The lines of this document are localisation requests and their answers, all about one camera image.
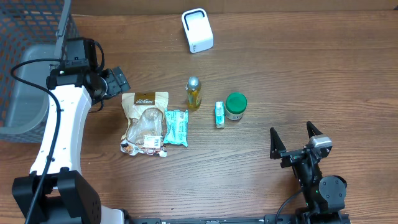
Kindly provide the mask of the teal tissue pack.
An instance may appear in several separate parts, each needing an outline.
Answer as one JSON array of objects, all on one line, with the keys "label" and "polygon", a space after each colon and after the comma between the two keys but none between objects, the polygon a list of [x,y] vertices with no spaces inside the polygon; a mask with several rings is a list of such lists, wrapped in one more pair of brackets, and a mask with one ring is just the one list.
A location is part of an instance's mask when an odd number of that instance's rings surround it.
[{"label": "teal tissue pack", "polygon": [[187,147],[188,110],[165,110],[165,118],[167,132],[164,143]]}]

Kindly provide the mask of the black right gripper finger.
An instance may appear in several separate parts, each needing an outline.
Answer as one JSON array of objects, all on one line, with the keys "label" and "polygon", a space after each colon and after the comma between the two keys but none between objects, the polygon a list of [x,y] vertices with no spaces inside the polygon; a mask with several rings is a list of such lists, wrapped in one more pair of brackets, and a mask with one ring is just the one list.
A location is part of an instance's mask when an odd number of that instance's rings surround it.
[{"label": "black right gripper finger", "polygon": [[323,134],[311,121],[307,121],[306,125],[309,138]]},{"label": "black right gripper finger", "polygon": [[271,159],[280,159],[282,157],[282,153],[286,152],[286,148],[280,139],[277,131],[274,128],[270,128],[271,135],[271,150],[270,150],[270,158]]}]

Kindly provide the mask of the clear bottle with silver cap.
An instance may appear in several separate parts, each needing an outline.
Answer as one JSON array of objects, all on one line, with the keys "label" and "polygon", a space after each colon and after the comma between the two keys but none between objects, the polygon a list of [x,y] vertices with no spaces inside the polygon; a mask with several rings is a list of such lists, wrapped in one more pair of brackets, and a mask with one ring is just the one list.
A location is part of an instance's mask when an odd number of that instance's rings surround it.
[{"label": "clear bottle with silver cap", "polygon": [[191,110],[199,109],[201,105],[201,81],[198,77],[192,76],[186,85],[187,105]]}]

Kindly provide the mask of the colourful snack wrapper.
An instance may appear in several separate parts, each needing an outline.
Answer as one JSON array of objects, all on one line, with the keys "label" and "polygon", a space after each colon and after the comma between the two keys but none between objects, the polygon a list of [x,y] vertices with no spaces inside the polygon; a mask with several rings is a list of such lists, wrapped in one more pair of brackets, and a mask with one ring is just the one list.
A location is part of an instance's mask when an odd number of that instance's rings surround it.
[{"label": "colourful snack wrapper", "polygon": [[150,156],[158,156],[158,157],[166,157],[167,150],[165,146],[162,146],[158,149],[150,149],[141,147],[140,145],[135,145],[127,140],[123,140],[120,143],[121,151],[129,154],[130,156],[135,156],[137,154],[145,154]]}]

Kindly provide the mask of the green lid jar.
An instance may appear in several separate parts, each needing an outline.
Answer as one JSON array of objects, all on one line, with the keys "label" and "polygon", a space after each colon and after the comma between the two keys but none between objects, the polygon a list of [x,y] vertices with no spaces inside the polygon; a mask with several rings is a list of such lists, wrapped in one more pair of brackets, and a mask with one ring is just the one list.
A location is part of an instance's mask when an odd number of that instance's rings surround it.
[{"label": "green lid jar", "polygon": [[225,101],[225,116],[232,121],[237,121],[243,117],[247,105],[247,98],[242,93],[231,93]]}]

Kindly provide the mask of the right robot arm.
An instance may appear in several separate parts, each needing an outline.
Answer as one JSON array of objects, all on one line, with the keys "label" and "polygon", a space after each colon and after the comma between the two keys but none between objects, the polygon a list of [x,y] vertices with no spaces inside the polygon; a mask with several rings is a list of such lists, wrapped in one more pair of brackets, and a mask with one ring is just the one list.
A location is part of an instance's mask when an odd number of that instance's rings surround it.
[{"label": "right robot arm", "polygon": [[[307,121],[308,144],[294,151],[286,150],[277,131],[270,128],[270,158],[280,159],[282,168],[291,167],[298,180],[300,190],[289,197],[275,215],[265,215],[266,223],[349,223],[348,215],[341,214],[345,208],[347,182],[338,175],[322,176],[318,163],[326,158],[332,149],[332,140]],[[298,208],[292,215],[282,215],[284,207],[302,194],[305,207]]]}]

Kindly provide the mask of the small Kleenex tissue pack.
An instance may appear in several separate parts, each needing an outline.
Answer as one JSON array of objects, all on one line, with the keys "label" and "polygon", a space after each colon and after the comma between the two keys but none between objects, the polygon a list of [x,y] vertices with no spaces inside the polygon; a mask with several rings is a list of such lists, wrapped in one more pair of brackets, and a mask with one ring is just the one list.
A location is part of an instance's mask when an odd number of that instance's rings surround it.
[{"label": "small Kleenex tissue pack", "polygon": [[215,124],[217,128],[225,127],[224,103],[222,101],[215,103]]}]

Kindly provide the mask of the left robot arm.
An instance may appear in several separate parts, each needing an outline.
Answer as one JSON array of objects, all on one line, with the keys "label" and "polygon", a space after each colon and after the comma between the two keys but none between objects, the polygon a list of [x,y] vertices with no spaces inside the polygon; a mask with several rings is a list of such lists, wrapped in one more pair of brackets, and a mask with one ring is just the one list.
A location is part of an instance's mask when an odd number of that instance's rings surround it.
[{"label": "left robot arm", "polygon": [[49,114],[38,156],[27,177],[14,179],[12,195],[26,223],[131,223],[127,211],[108,208],[81,174],[83,130],[90,108],[130,86],[119,67],[105,69],[100,44],[67,40],[67,57],[39,89],[49,95]]}]

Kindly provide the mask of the brown snack packet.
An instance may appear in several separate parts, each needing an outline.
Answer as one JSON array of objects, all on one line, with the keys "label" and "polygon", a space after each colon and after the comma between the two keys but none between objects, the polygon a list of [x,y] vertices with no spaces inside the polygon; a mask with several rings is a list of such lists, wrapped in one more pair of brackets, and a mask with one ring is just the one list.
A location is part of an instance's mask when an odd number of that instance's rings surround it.
[{"label": "brown snack packet", "polygon": [[143,147],[145,136],[162,135],[168,92],[123,93],[121,103],[127,118],[122,141]]}]

